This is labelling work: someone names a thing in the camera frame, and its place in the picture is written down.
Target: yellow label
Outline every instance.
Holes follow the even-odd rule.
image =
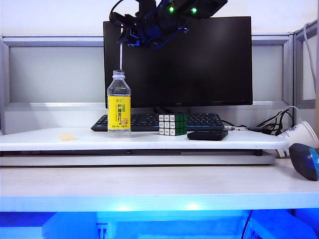
[[[108,129],[131,128],[131,97],[108,96]]]

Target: black keyboard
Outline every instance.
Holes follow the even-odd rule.
[[[200,113],[189,114],[187,116],[187,131],[198,130],[222,130],[224,124],[218,114]],[[92,127],[93,131],[108,131],[108,116],[103,115]],[[158,131],[159,115],[158,114],[134,114],[131,115],[132,131]]]

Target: white cable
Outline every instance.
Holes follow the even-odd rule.
[[[298,109],[296,106],[288,106],[288,107],[286,107],[284,110],[282,110],[280,113],[284,112],[285,110],[287,110],[287,109],[289,109],[289,108],[294,108],[294,109],[297,110],[297,112],[296,112],[296,119],[297,119],[297,120],[296,120],[296,124],[299,124],[302,120],[301,120],[301,117],[300,117],[299,109]],[[261,127],[264,127],[264,126],[268,125],[269,123],[271,123],[272,121],[276,120],[276,119],[277,119],[278,117],[280,117],[280,116],[281,116],[281,114],[277,115],[277,116],[276,116],[275,118],[273,118],[272,120],[270,120],[270,121],[264,123]]]
[[[123,44],[120,43],[120,70],[122,70],[122,63],[123,63]]]
[[[308,41],[307,34],[306,34],[306,30],[307,30],[306,28],[307,28],[308,24],[310,24],[310,23],[307,22],[304,26],[304,37],[305,37],[306,47],[307,47],[309,59],[310,59],[310,68],[311,68],[311,73],[313,75],[313,80],[314,80],[314,89],[316,92],[316,75],[315,75],[315,71],[314,71],[313,56],[312,56],[312,53],[311,53],[311,50],[309,47],[309,41]]]

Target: black cable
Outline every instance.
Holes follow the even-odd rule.
[[[112,9],[111,9],[111,11],[110,11],[110,15],[109,15],[109,20],[110,20],[110,22],[114,25],[114,26],[117,26],[117,27],[122,27],[121,26],[121,24],[115,24],[114,23],[114,21],[111,19],[111,14],[112,14],[112,12],[114,11],[114,9],[121,3],[121,2],[123,2],[124,0],[119,0],[113,7],[112,7]]]
[[[276,133],[275,133],[275,135],[279,135],[279,134],[281,134],[282,133],[282,130],[283,130],[283,118],[284,118],[284,115],[285,114],[288,114],[290,117],[291,117],[291,119],[292,119],[292,126],[294,126],[295,125],[295,123],[294,123],[294,119],[293,119],[293,117],[292,117],[292,115],[288,112],[289,110],[285,110],[285,111],[283,111],[282,113],[281,113],[281,116],[280,116],[280,120],[279,120],[279,127],[278,127],[278,130],[276,131]]]
[[[294,127],[295,126],[295,121],[294,121],[293,116],[289,112],[287,112],[286,114],[288,114],[290,116],[290,118],[292,120],[292,127]]]
[[[103,228],[103,239],[105,239],[105,235],[106,235],[106,228]]]
[[[249,215],[248,215],[248,217],[247,217],[247,220],[246,220],[246,223],[245,223],[243,232],[242,232],[242,234],[241,234],[241,239],[244,239],[244,235],[245,235],[245,232],[246,232],[246,228],[247,228],[247,225],[248,225],[248,223],[249,223],[249,220],[250,220],[250,217],[251,217],[252,214],[253,214],[253,210],[250,210],[250,213],[249,213]]]
[[[157,11],[159,10],[160,6],[163,5],[165,0],[161,0],[158,4],[158,6],[148,15],[148,18],[150,18],[151,16],[153,16],[155,13],[157,13]]]
[[[234,124],[232,124],[232,123],[230,123],[230,122],[228,122],[228,121],[225,121],[225,120],[223,120],[223,119],[221,119],[221,121],[222,121],[222,122],[224,122],[224,123],[227,123],[227,124],[229,124],[230,126],[233,126],[233,127],[235,127],[235,125],[234,125]]]
[[[278,123],[270,123],[270,124],[266,125],[265,127],[268,127],[269,130],[271,130],[271,132],[274,132],[274,131],[278,130],[278,128],[275,128],[278,125],[279,125]]]
[[[150,44],[155,44],[155,40],[156,39],[160,39],[161,37],[163,36],[156,36],[156,37],[152,37],[150,38],[147,43],[146,43],[146,47],[147,49],[150,49],[150,50],[158,50],[160,49],[162,46],[166,45],[167,43],[169,43],[179,32],[181,32],[180,30],[176,30],[175,32],[173,32],[170,37],[168,39],[166,39],[164,42],[162,42],[161,44],[155,46],[155,47],[148,47]]]
[[[273,116],[273,117],[271,117],[271,118],[265,120],[264,122],[261,122],[261,123],[260,123],[259,125],[257,125],[256,127],[260,127],[260,126],[262,126],[263,124],[265,124],[265,123],[267,123],[267,122],[273,120],[273,119],[276,118],[278,115],[280,115],[281,112],[282,112],[282,111],[278,112],[275,116]]]
[[[273,129],[272,129],[273,131],[275,131],[275,126],[276,126],[276,125],[278,125],[278,126],[279,126],[279,124],[277,123],[277,120],[278,120],[278,117],[276,117],[275,125],[274,125],[274,127],[273,127]]]
[[[99,237],[99,239],[101,239],[101,229],[100,228],[98,228],[98,237]]]

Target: small yellow object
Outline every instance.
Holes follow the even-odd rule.
[[[60,135],[60,140],[74,140],[75,136],[73,133],[63,133]]]

